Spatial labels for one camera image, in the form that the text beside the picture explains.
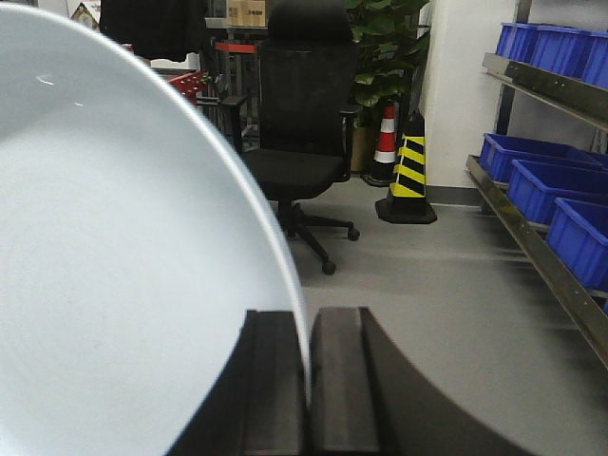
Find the chair seat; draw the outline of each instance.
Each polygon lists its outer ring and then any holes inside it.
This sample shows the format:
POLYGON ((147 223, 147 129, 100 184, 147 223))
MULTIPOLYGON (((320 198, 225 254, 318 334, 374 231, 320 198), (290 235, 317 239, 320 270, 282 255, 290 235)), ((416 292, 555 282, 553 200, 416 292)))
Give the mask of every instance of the chair seat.
POLYGON ((241 157, 268 200, 315 198, 344 172, 344 159, 330 155, 256 149, 241 157))

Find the plant pot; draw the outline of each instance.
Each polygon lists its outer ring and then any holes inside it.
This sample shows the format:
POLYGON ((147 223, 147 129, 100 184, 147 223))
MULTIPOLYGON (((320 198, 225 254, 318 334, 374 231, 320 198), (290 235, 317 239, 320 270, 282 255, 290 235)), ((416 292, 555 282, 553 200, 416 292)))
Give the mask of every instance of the plant pot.
POLYGON ((360 126, 354 130, 352 139, 352 172, 362 173, 370 169, 377 140, 377 128, 360 126))

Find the gray floor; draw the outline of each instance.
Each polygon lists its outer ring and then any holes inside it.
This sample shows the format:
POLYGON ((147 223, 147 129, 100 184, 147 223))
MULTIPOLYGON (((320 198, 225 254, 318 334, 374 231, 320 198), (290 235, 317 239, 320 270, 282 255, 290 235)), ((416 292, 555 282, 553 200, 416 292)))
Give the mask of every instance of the gray floor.
POLYGON ((373 208, 386 192, 353 178, 302 204, 361 231, 357 242, 314 231, 333 276, 290 242, 311 323, 321 307, 369 307, 429 381, 509 439, 541 455, 608 454, 608 373, 500 222, 435 205, 431 225, 391 225, 373 208))

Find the chair armrest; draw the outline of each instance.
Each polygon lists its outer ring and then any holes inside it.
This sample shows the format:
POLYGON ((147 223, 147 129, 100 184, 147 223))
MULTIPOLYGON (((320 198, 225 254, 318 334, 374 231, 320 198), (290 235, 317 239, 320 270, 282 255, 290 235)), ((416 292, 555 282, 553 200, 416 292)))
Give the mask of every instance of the chair armrest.
POLYGON ((347 181, 351 178, 352 164, 352 136, 354 134, 354 118, 361 112, 361 106, 358 104, 348 104, 340 109, 340 115, 344 117, 346 131, 344 132, 344 152, 345 152, 345 169, 340 181, 347 181))
POLYGON ((340 109, 340 115, 345 118, 354 118, 359 112, 361 112, 362 107, 359 104, 348 104, 342 109, 340 109))
POLYGON ((231 95, 219 102, 219 106, 228 110, 232 142, 239 154, 243 153, 243 138, 240 133, 240 107, 247 100, 246 96, 231 95))

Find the black office chair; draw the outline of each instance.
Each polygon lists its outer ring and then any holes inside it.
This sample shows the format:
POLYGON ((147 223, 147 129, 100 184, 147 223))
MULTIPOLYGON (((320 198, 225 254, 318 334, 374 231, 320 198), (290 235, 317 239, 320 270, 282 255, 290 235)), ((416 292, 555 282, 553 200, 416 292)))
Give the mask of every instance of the black office chair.
POLYGON ((347 100, 357 56, 343 0, 282 0, 259 47, 259 149, 243 151, 238 109, 244 99, 223 102, 231 109, 235 147, 266 198, 278 201, 282 228, 314 249, 328 275, 335 264, 308 227, 344 227, 350 240, 359 232, 351 221, 308 216, 295 201, 316 198, 351 176, 359 106, 347 100))

